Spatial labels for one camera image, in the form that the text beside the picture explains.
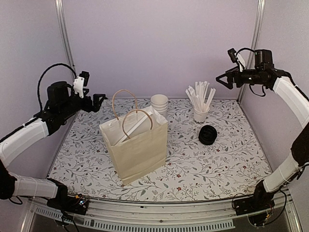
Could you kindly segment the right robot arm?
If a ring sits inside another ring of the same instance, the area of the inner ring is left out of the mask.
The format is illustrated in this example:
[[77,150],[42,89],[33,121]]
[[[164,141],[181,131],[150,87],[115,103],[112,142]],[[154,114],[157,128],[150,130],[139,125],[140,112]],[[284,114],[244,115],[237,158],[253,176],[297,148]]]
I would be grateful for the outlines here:
[[217,76],[216,81],[228,89],[248,84],[260,85],[273,91],[285,103],[288,115],[298,121],[300,128],[287,158],[255,187],[249,204],[254,211],[259,211],[273,199],[281,187],[298,179],[309,166],[309,99],[288,71],[275,67],[270,50],[249,51],[254,56],[254,68],[247,68],[240,51],[231,48],[227,53],[236,66]]

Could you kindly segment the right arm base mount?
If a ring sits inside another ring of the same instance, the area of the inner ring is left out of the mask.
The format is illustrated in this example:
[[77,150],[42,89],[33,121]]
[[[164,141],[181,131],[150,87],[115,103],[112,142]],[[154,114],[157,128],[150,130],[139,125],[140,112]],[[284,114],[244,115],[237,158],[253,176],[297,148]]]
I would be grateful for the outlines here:
[[[253,193],[253,196],[238,200],[232,200],[232,207],[236,211],[236,215],[244,215],[258,212],[261,210],[271,209],[274,204],[274,193],[266,192],[264,185],[258,185]],[[264,226],[270,217],[270,213],[261,213],[255,216],[249,216],[249,222],[256,226]]]

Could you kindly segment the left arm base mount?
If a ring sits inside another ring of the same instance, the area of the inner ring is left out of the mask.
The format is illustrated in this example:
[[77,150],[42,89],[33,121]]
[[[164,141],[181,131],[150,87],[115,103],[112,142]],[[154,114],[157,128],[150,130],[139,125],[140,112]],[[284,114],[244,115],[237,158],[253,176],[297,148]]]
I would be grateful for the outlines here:
[[50,198],[47,201],[47,206],[64,212],[86,215],[89,200],[81,194],[72,197],[63,191],[58,192],[54,198]]

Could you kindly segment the stack of white paper cups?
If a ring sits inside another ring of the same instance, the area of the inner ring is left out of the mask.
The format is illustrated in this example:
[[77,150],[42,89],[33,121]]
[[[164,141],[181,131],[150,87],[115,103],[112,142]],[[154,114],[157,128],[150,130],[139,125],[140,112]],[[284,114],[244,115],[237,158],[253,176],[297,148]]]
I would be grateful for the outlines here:
[[166,117],[168,109],[168,97],[163,94],[156,94],[151,97],[152,107],[162,116]]

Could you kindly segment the kraft paper bag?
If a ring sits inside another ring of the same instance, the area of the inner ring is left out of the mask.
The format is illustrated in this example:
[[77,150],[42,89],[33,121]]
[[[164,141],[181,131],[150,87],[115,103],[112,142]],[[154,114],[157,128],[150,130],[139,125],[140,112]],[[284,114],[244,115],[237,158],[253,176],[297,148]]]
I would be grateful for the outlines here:
[[[150,129],[149,118],[121,143],[121,139],[138,122],[146,111],[150,114],[153,127]],[[114,119],[99,126],[104,143],[112,159],[116,172],[124,185],[149,174],[163,166],[167,156],[168,121],[152,106],[140,109],[135,107],[124,116],[116,115]]]

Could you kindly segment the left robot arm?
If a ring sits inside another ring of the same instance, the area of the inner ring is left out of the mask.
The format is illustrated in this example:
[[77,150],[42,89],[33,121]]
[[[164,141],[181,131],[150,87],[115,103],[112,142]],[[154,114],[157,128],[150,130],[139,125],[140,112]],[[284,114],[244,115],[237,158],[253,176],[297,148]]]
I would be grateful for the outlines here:
[[78,194],[68,195],[64,184],[49,179],[11,174],[7,170],[10,163],[30,146],[52,134],[80,110],[97,112],[105,94],[88,96],[86,88],[90,74],[86,71],[74,76],[70,85],[66,81],[52,83],[47,88],[47,102],[39,102],[40,110],[29,121],[4,136],[0,140],[0,198],[43,197],[49,207],[67,210],[73,207],[85,208],[85,200]]

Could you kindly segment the stack of black lids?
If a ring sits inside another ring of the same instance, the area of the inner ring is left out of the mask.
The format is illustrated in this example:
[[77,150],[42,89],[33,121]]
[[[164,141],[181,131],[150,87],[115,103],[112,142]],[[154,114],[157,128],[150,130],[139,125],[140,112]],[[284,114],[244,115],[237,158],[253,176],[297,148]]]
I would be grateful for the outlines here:
[[217,130],[211,125],[205,125],[201,128],[198,139],[204,145],[212,145],[217,138]]

